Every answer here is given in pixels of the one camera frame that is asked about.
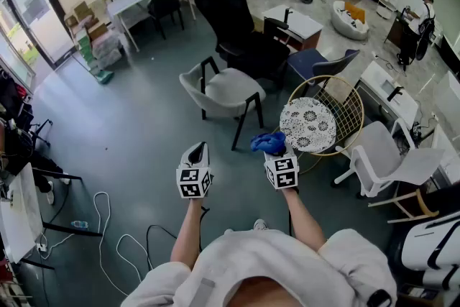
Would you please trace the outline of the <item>person's right forearm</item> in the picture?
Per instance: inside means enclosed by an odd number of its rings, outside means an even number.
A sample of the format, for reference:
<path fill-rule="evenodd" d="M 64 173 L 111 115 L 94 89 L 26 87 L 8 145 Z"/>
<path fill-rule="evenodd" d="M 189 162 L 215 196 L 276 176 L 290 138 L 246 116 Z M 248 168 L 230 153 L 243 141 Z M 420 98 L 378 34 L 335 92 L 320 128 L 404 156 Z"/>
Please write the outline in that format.
<path fill-rule="evenodd" d="M 317 252 L 326 243 L 318 222 L 312 217 L 294 189 L 283 189 L 282 194 L 290 212 L 295 238 Z"/>

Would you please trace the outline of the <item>floral round cushion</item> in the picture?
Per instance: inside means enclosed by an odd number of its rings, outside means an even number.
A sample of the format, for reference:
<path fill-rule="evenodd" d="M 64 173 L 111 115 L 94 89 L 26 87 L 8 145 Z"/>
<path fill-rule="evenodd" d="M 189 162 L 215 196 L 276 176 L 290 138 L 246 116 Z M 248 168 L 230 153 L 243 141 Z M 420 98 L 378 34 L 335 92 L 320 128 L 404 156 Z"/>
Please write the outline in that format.
<path fill-rule="evenodd" d="M 280 131 L 301 152 L 321 153 L 336 142 L 336 120 L 330 108 L 311 97 L 295 98 L 280 114 Z"/>

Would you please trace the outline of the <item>wooden chair frame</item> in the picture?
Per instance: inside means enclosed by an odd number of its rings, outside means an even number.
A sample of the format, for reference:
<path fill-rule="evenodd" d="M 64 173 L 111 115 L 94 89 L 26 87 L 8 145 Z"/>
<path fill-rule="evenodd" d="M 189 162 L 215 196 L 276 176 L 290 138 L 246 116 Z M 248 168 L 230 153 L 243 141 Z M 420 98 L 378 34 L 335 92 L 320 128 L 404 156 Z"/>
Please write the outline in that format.
<path fill-rule="evenodd" d="M 402 205 L 403 201 L 412 200 L 413 198 L 416 200 L 418 208 L 420 209 L 420 214 L 413 215 Z M 428 206 L 426 205 L 423 199 L 422 193 L 420 192 L 420 189 L 416 189 L 413 192 L 410 192 L 410 193 L 407 193 L 401 196 L 394 195 L 392 198 L 384 200 L 384 201 L 369 203 L 368 207 L 372 208 L 372 207 L 384 206 L 387 204 L 394 204 L 405 215 L 405 217 L 400 218 L 400 219 L 388 220 L 387 221 L 388 224 L 401 224 L 405 222 L 426 220 L 426 219 L 435 218 L 439 215 L 439 211 L 432 211 L 428 208 Z"/>

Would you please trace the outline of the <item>small black chair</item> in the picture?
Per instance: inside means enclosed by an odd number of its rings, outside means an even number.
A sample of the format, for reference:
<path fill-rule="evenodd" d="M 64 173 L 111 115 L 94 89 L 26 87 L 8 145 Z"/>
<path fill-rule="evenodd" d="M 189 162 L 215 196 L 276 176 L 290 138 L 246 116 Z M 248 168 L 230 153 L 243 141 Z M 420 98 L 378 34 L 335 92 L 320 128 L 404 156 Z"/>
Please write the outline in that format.
<path fill-rule="evenodd" d="M 180 26 L 184 30 L 183 15 L 181 12 L 180 0 L 150 0 L 147 5 L 147 11 L 153 19 L 156 29 L 165 40 L 165 32 L 161 25 L 161 19 L 170 16 L 172 23 L 175 23 L 174 13 L 178 13 Z"/>

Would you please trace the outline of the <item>stack of green boxes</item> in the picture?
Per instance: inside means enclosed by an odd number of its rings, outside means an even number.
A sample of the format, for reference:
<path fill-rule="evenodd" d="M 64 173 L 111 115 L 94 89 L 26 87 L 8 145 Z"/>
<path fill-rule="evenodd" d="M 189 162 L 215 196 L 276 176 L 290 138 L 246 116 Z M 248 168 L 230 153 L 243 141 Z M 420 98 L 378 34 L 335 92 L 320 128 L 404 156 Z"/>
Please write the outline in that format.
<path fill-rule="evenodd" d="M 104 70 L 98 64 L 97 59 L 93 56 L 91 39 L 85 30 L 81 30 L 75 36 L 75 42 L 78 51 L 84 60 L 83 67 L 100 83 L 106 84 L 113 77 L 113 72 Z"/>

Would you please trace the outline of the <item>grey armchair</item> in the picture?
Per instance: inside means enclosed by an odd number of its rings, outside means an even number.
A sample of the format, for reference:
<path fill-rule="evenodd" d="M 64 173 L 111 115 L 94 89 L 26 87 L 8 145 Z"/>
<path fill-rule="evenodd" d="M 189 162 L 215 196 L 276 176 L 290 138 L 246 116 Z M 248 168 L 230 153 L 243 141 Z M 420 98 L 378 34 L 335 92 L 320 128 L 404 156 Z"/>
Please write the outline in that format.
<path fill-rule="evenodd" d="M 231 118 L 238 127 L 231 149 L 235 150 L 244 120 L 251 111 L 257 113 L 259 126 L 263 128 L 262 102 L 266 93 L 258 82 L 235 68 L 219 70 L 212 57 L 206 58 L 187 73 L 179 75 L 179 81 L 201 110 L 201 118 Z"/>

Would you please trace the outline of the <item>white top brown cabinet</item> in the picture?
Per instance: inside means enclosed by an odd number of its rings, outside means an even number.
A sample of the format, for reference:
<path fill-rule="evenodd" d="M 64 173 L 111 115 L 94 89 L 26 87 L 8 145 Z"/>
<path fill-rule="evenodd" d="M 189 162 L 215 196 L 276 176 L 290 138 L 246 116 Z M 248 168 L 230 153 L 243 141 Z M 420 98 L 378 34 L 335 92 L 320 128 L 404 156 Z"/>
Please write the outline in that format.
<path fill-rule="evenodd" d="M 282 4 L 263 12 L 262 16 L 264 19 L 272 18 L 283 22 L 286 8 L 288 6 Z M 289 15 L 288 28 L 278 27 L 275 38 L 297 51 L 317 48 L 323 25 L 309 16 L 291 9 L 293 13 Z"/>

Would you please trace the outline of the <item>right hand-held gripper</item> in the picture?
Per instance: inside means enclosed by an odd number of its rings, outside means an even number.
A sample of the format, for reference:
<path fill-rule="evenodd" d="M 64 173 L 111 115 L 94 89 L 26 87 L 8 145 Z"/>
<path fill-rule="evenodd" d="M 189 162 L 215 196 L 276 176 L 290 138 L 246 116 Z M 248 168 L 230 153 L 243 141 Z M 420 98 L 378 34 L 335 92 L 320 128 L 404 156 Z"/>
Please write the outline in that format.
<path fill-rule="evenodd" d="M 264 168 L 268 181 L 275 190 L 298 186 L 299 165 L 294 152 L 287 151 L 282 156 L 264 153 Z"/>

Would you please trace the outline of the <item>pile of cardboard boxes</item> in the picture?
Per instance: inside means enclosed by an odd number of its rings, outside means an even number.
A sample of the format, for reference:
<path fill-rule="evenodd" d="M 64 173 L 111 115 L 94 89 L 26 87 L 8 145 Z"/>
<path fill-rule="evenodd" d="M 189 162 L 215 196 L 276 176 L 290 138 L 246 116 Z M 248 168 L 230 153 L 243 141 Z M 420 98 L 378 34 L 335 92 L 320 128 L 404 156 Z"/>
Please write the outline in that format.
<path fill-rule="evenodd" d="M 85 30 L 91 42 L 108 32 L 110 23 L 106 0 L 96 0 L 87 4 L 80 2 L 64 16 L 65 26 L 70 32 L 74 44 L 78 44 L 77 34 Z"/>

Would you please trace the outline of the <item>orange pillow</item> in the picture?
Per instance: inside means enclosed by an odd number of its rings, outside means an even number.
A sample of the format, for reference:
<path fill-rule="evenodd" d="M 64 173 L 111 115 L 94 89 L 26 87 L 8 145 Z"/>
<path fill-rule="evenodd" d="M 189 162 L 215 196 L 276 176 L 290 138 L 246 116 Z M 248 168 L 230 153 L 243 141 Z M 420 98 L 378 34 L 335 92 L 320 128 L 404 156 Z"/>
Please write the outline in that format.
<path fill-rule="evenodd" d="M 350 17 L 353 20 L 359 20 L 362 24 L 366 22 L 365 20 L 365 10 L 354 6 L 352 3 L 345 1 L 344 2 L 345 11 L 349 13 Z"/>

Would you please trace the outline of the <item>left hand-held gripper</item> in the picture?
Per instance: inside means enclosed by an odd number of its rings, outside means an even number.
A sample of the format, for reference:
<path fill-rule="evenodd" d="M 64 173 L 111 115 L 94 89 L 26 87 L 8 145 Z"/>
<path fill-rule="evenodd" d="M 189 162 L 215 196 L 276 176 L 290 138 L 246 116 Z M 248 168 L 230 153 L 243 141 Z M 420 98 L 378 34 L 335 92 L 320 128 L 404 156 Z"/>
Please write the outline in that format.
<path fill-rule="evenodd" d="M 189 147 L 176 170 L 176 183 L 181 198 L 204 198 L 212 184 L 209 151 L 206 142 Z"/>

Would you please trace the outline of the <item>black metal stand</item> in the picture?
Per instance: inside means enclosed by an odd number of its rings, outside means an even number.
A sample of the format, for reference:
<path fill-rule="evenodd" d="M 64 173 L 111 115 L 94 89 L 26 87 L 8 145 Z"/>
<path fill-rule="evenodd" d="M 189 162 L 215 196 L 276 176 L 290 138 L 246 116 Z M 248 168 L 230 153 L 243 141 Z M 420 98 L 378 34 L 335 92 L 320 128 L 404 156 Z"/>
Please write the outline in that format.
<path fill-rule="evenodd" d="M 51 144 L 49 141 L 47 141 L 46 139 L 42 138 L 40 136 L 40 133 L 41 131 L 47 126 L 47 125 L 50 125 L 52 126 L 53 125 L 53 122 L 52 120 L 50 119 L 46 119 L 42 124 L 32 124 L 31 125 L 31 128 L 29 130 L 29 134 L 32 138 L 32 144 L 34 146 L 36 146 L 37 144 L 37 140 L 43 142 L 47 147 L 50 147 Z"/>

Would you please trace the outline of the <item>blue cloth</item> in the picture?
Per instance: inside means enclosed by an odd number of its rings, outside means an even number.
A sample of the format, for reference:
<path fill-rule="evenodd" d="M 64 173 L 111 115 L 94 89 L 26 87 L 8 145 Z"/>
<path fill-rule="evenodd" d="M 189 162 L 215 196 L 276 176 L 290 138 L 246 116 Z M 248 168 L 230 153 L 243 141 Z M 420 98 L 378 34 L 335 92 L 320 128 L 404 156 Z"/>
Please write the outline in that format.
<path fill-rule="evenodd" d="M 283 156 L 286 152 L 285 134 L 259 134 L 251 139 L 250 148 L 252 152 L 263 151 L 273 156 Z"/>

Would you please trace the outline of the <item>black office chair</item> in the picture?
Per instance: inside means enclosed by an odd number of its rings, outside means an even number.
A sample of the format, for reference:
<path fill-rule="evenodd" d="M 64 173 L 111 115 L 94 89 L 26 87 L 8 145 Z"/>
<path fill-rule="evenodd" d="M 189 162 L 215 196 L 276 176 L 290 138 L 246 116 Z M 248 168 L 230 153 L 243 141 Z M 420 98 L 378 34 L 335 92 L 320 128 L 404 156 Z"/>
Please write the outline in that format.
<path fill-rule="evenodd" d="M 283 84 L 290 49 L 275 37 L 286 23 L 266 18 L 258 32 L 247 0 L 195 0 L 195 5 L 215 32 L 216 52 L 228 67 Z"/>

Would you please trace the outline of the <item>navy blue chair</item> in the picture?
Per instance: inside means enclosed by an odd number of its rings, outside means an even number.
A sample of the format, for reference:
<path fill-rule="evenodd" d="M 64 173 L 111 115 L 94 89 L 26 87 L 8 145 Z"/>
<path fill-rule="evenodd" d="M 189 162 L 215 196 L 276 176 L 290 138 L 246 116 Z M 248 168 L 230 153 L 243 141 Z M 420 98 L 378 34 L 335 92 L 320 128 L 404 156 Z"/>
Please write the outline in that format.
<path fill-rule="evenodd" d="M 321 78 L 321 75 L 337 75 L 360 53 L 359 50 L 348 49 L 342 58 L 329 61 L 317 49 L 304 49 L 290 55 L 282 68 L 282 76 L 291 67 L 305 81 L 313 78 L 306 84 L 301 94 L 306 95 L 310 86 L 327 81 L 328 78 Z"/>

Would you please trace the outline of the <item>white round side table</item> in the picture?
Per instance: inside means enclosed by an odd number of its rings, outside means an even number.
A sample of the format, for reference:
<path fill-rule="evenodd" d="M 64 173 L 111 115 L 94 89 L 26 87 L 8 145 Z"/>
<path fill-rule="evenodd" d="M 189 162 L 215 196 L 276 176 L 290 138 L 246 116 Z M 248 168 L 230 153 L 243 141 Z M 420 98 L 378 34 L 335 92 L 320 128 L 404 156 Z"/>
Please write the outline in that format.
<path fill-rule="evenodd" d="M 388 1 L 378 0 L 376 12 L 383 19 L 391 19 L 397 9 Z"/>

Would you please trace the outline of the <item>white plastic chair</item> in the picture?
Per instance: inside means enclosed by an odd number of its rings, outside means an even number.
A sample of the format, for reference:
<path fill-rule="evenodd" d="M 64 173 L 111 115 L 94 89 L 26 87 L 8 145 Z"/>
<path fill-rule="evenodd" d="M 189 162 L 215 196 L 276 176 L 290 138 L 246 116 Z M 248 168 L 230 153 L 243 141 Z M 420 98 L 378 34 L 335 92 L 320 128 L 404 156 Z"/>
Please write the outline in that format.
<path fill-rule="evenodd" d="M 409 144 L 404 155 L 393 137 L 397 129 Z M 349 169 L 331 185 L 335 187 L 355 174 L 360 182 L 360 198 L 374 198 L 396 182 L 423 185 L 437 170 L 444 154 L 441 149 L 417 148 L 402 119 L 397 119 L 391 130 L 381 122 L 372 122 L 357 136 L 348 138 L 346 145 L 346 149 L 337 146 L 336 151 L 349 159 Z"/>

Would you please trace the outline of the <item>plastic wrapped bundles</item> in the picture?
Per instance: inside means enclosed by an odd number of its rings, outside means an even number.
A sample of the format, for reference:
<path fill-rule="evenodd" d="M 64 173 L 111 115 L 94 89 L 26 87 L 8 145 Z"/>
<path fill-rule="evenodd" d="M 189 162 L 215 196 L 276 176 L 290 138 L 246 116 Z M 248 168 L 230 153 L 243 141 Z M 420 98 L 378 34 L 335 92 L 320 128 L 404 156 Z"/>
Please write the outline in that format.
<path fill-rule="evenodd" d="M 106 32 L 92 42 L 92 54 L 99 69 L 105 69 L 121 59 L 122 44 L 117 32 Z"/>

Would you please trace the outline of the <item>white desk with black legs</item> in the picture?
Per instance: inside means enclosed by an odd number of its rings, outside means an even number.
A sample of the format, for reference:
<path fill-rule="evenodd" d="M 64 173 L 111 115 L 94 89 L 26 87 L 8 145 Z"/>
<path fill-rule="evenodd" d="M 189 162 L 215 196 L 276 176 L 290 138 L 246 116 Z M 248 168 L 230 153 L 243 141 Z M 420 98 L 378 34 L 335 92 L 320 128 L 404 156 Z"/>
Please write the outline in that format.
<path fill-rule="evenodd" d="M 4 254 L 9 262 L 26 264 L 51 270 L 52 267 L 27 260 L 27 254 L 36 247 L 36 241 L 46 229 L 70 235 L 88 237 L 103 236 L 100 232 L 82 231 L 58 226 L 42 220 L 33 174 L 48 174 L 53 178 L 81 178 L 33 168 L 26 164 L 18 175 L 10 177 L 0 185 L 0 237 L 4 245 Z"/>

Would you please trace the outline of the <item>white round beanbag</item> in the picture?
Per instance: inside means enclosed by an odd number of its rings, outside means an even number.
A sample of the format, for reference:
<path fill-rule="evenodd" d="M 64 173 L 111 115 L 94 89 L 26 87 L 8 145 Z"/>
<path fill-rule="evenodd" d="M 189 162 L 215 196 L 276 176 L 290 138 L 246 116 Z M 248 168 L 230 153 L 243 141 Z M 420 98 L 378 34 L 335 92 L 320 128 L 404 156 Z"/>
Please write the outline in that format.
<path fill-rule="evenodd" d="M 331 6 L 331 23 L 339 34 L 351 40 L 363 41 L 368 38 L 368 24 L 354 19 L 351 12 L 346 10 L 345 1 L 335 1 Z"/>

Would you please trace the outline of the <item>person's left forearm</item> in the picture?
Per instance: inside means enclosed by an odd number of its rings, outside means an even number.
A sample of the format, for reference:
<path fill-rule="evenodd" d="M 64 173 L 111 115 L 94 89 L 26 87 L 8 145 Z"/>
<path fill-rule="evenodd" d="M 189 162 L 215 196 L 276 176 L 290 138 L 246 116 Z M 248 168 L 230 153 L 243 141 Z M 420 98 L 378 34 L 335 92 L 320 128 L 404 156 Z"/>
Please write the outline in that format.
<path fill-rule="evenodd" d="M 193 269 L 200 253 L 202 198 L 190 199 L 170 261 L 181 262 Z"/>

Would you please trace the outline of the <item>white sink cabinet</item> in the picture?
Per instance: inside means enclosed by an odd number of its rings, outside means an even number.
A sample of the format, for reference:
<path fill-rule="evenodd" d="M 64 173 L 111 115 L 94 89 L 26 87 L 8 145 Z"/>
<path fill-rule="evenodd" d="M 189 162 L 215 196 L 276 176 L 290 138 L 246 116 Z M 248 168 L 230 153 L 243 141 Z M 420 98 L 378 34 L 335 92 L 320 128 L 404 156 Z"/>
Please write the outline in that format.
<path fill-rule="evenodd" d="M 384 118 L 394 121 L 401 118 L 411 130 L 418 113 L 418 104 L 403 88 L 401 95 L 388 101 L 390 92 L 400 86 L 396 80 L 373 60 L 360 75 L 355 89 L 360 93 L 362 101 L 376 108 Z"/>

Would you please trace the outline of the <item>person's white shirt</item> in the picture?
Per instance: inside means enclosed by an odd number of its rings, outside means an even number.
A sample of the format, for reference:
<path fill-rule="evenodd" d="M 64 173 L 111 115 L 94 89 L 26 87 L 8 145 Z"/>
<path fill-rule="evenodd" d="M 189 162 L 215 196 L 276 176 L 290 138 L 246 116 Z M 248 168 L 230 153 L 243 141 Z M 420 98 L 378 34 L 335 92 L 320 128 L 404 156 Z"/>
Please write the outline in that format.
<path fill-rule="evenodd" d="M 395 307 L 386 256 L 353 229 L 317 251 L 278 230 L 230 232 L 193 268 L 167 262 L 147 273 L 121 307 L 225 307 L 244 280 L 268 278 L 303 307 Z"/>

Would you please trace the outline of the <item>white and black appliance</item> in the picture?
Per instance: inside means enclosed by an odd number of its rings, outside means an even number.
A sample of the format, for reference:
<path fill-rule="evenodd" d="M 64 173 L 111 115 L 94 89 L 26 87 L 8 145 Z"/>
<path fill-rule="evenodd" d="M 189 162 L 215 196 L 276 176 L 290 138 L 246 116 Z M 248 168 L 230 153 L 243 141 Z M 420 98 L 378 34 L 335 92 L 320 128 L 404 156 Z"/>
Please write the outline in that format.
<path fill-rule="evenodd" d="M 421 284 L 460 290 L 460 211 L 414 226 L 402 246 L 402 265 L 421 272 Z"/>

